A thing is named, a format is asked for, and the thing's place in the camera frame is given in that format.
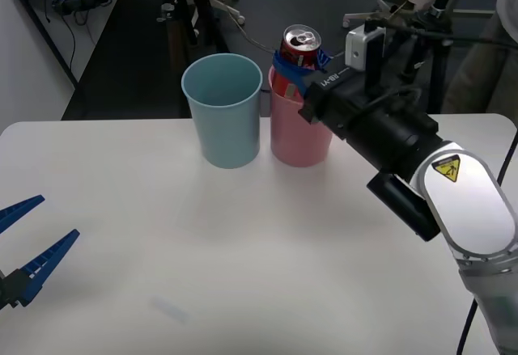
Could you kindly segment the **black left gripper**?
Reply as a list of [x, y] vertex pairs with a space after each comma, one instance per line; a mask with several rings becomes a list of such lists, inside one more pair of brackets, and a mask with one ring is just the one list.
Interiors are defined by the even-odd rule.
[[[20, 218], [44, 201], [44, 197], [38, 195], [1, 209], [0, 233], [13, 226]], [[6, 306], [15, 308], [17, 305], [30, 304], [79, 236], [78, 230], [72, 230], [23, 267], [17, 268], [3, 277], [1, 279], [0, 308], [3, 309]]]

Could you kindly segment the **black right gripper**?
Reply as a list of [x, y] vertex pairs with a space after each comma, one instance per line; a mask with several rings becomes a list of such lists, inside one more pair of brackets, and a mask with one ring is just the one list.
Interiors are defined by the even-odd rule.
[[351, 121], [367, 103], [363, 84], [365, 73], [332, 60], [333, 56], [319, 48], [313, 68], [299, 67], [275, 51], [273, 66], [277, 73], [296, 86], [303, 98], [299, 110], [302, 118], [311, 125], [322, 123], [336, 137], [346, 140]]

